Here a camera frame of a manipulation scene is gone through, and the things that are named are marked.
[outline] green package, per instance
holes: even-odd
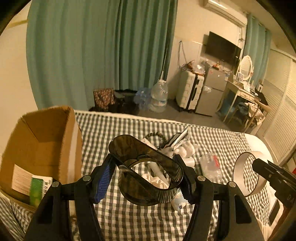
[[[42,199],[43,179],[32,178],[30,187],[30,205],[38,207]]]

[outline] patterned bag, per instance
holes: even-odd
[[[115,104],[113,88],[94,90],[94,102],[103,110],[108,109],[109,104]]]

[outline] white plastic bottle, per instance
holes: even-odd
[[[159,80],[151,89],[149,109],[154,112],[163,112],[168,101],[168,85],[166,81]]]

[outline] gingham bedsheet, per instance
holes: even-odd
[[[196,160],[196,171],[199,173],[198,159],[207,153],[217,155],[222,172],[220,183],[226,184],[232,179],[232,171],[236,158],[245,151],[250,151],[243,133],[236,133],[205,126],[161,120],[145,120],[137,117],[117,117],[97,112],[76,112],[76,120],[83,137],[82,175],[87,175],[101,165],[108,154],[110,141],[122,134],[129,134],[143,139],[151,132],[159,131],[167,138],[189,127],[189,137],[200,149],[193,156]],[[151,143],[159,145],[159,139],[153,137]],[[252,159],[249,158],[244,168],[246,187],[251,190],[256,183],[256,174],[252,171]],[[145,163],[135,167],[139,174],[147,173]],[[186,232],[194,205],[186,205],[180,212],[175,212],[171,204],[158,204],[141,207],[127,201],[118,188],[119,170],[116,169],[106,197],[95,205],[99,224],[106,240],[173,240],[181,241]],[[264,225],[268,224],[269,201],[267,189],[247,198],[255,216]],[[17,204],[7,203],[4,207],[0,198],[0,218],[10,229],[17,240],[22,240],[32,214]],[[10,221],[13,216],[16,222]],[[218,218],[218,202],[214,201],[211,226],[208,240],[213,234]],[[75,240],[80,240],[77,222],[72,220],[72,231]]]

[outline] window curtain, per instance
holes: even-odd
[[[33,0],[26,39],[39,109],[94,106],[93,90],[166,79],[177,0]]]
[[[244,56],[249,55],[254,66],[251,82],[256,87],[259,80],[264,78],[271,43],[271,32],[259,20],[248,15],[247,36]]]

